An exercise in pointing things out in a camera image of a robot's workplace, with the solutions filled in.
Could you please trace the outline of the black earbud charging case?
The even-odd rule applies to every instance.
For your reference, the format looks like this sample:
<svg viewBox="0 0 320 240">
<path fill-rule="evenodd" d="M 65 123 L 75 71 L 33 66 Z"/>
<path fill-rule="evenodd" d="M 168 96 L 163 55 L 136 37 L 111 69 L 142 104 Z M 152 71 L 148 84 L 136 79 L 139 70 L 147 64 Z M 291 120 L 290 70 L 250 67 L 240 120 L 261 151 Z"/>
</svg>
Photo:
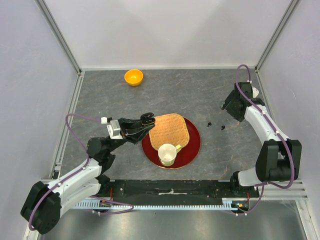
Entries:
<svg viewBox="0 0 320 240">
<path fill-rule="evenodd" d="M 154 118 L 154 114 L 152 112 L 147 112 L 140 116 L 140 121 L 142 126 L 148 126 L 154 125 L 156 119 Z"/>
</svg>

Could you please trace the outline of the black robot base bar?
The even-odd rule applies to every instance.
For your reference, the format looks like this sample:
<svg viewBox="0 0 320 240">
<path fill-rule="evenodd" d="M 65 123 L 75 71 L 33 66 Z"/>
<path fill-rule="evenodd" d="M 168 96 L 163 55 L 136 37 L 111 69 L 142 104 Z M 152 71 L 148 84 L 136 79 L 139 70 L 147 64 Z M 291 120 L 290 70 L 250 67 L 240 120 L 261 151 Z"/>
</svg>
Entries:
<svg viewBox="0 0 320 240">
<path fill-rule="evenodd" d="M 100 197 L 124 198 L 159 196 L 162 194 L 182 194 L 189 196 L 210 196 L 213 198 L 258 198 L 259 191 L 253 186 L 239 186 L 229 181 L 219 180 L 141 180 L 116 179 L 101 185 Z"/>
</svg>

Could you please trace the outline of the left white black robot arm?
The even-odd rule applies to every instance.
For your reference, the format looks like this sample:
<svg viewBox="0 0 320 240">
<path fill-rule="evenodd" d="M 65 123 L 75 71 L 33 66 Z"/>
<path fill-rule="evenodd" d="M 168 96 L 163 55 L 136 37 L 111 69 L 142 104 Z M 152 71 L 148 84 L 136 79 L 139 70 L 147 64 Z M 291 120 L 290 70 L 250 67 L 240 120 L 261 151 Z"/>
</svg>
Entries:
<svg viewBox="0 0 320 240">
<path fill-rule="evenodd" d="M 106 196 L 110 179 L 104 173 L 116 158 L 112 152 L 125 143 L 138 144 L 156 123 L 152 112 L 139 119 L 101 117 L 97 121 L 106 125 L 108 135 L 93 137 L 82 146 L 85 161 L 56 180 L 38 181 L 31 187 L 20 211 L 30 231 L 45 235 L 74 205 L 95 195 Z"/>
</svg>

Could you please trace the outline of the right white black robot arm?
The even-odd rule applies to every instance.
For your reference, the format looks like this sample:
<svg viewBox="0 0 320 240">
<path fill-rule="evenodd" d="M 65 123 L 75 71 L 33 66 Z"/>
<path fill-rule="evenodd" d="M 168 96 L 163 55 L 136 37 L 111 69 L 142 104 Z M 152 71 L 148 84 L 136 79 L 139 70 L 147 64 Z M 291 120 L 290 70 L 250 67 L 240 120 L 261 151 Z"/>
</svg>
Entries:
<svg viewBox="0 0 320 240">
<path fill-rule="evenodd" d="M 265 185 L 290 188 L 299 176 L 302 144 L 297 139 L 290 139 L 278 128 L 263 100 L 254 96 L 251 83 L 235 83 L 234 90 L 221 108 L 237 121 L 250 123 L 262 144 L 255 166 L 233 173 L 230 193 L 240 197 L 247 187 Z"/>
</svg>

